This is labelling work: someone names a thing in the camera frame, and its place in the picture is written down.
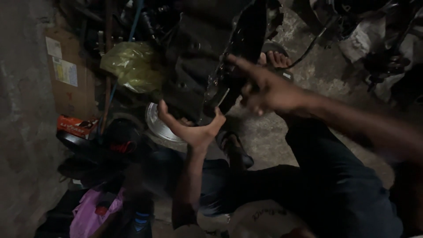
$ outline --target yellow plastic bag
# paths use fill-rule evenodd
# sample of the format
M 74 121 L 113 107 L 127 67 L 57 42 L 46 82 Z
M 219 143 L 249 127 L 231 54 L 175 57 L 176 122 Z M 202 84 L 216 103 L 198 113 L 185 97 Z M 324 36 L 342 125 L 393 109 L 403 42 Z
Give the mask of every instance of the yellow plastic bag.
M 116 75 L 120 85 L 146 93 L 161 90 L 164 80 L 153 61 L 154 51 L 147 43 L 121 42 L 102 57 L 100 68 Z

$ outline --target purple bag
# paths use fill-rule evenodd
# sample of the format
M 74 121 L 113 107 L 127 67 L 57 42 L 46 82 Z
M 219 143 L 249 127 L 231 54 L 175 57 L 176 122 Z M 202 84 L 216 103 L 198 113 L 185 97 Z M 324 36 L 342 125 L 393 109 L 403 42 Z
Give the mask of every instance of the purple bag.
M 111 213 L 115 213 L 122 209 L 124 201 L 124 189 L 121 188 L 119 194 L 111 204 L 106 215 L 100 216 L 95 214 L 96 204 L 101 196 L 101 192 L 93 189 L 88 190 L 80 200 L 80 204 L 73 210 L 74 219 L 70 227 L 70 238 L 88 238 L 92 235 L 107 219 Z

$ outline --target black cable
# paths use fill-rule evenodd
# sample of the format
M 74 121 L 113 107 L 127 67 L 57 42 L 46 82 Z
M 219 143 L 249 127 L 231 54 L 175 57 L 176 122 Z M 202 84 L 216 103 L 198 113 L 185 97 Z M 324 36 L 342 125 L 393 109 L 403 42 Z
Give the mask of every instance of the black cable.
M 332 16 L 324 25 L 322 31 L 319 33 L 319 35 L 317 35 L 314 40 L 310 43 L 310 45 L 308 46 L 307 50 L 304 52 L 304 54 L 297 59 L 292 65 L 286 67 L 286 68 L 278 68 L 278 69 L 290 69 L 294 66 L 296 66 L 299 62 L 301 62 L 305 57 L 307 57 L 307 55 L 310 53 L 310 51 L 314 48 L 314 46 L 317 43 L 317 40 L 323 35 L 323 33 L 336 21 L 338 21 L 340 19 L 340 16 L 338 15 L 334 15 Z

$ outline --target concrete wall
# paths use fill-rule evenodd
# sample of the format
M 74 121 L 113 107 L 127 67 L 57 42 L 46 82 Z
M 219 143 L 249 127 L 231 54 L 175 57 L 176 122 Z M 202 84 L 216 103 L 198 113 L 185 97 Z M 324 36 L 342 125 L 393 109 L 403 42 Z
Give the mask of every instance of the concrete wall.
M 66 184 L 56 172 L 64 147 L 55 138 L 43 29 L 47 0 L 0 1 L 0 236 L 33 237 Z

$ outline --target black sandal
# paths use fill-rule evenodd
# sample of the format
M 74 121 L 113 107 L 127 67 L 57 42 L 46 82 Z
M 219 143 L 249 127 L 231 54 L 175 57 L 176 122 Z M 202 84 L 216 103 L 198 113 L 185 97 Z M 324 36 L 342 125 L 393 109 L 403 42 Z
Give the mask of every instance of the black sandal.
M 270 41 L 270 40 L 267 40 L 267 41 L 264 42 L 263 47 L 261 48 L 261 51 L 266 54 L 266 58 L 267 58 L 267 52 L 269 52 L 269 51 L 273 51 L 273 52 L 277 51 L 279 53 L 282 53 L 285 57 L 287 57 L 287 58 L 289 57 L 288 53 L 286 52 L 286 50 L 283 48 L 282 45 L 280 45 L 279 43 L 276 43 L 274 41 Z M 269 65 L 269 64 L 267 65 L 267 68 L 270 71 L 272 71 L 272 72 L 278 74 L 279 76 L 283 77 L 288 82 L 294 81 L 294 75 L 286 69 L 275 68 L 275 67 L 273 67 L 272 65 Z
M 225 141 L 226 139 L 229 138 L 229 136 L 234 135 L 236 137 L 236 140 L 238 141 L 240 147 L 233 147 L 232 150 L 233 152 L 239 153 L 242 155 L 242 162 L 244 163 L 245 167 L 247 169 L 251 168 L 254 165 L 254 160 L 251 156 L 249 156 L 245 150 L 244 147 L 242 146 L 241 140 L 239 139 L 239 136 L 232 132 L 232 131 L 224 131 L 221 130 L 217 136 L 216 136 L 216 142 L 217 142 L 217 146 L 219 147 L 220 150 L 222 150 L 225 154 L 226 152 L 224 151 L 224 148 L 222 147 L 222 142 Z

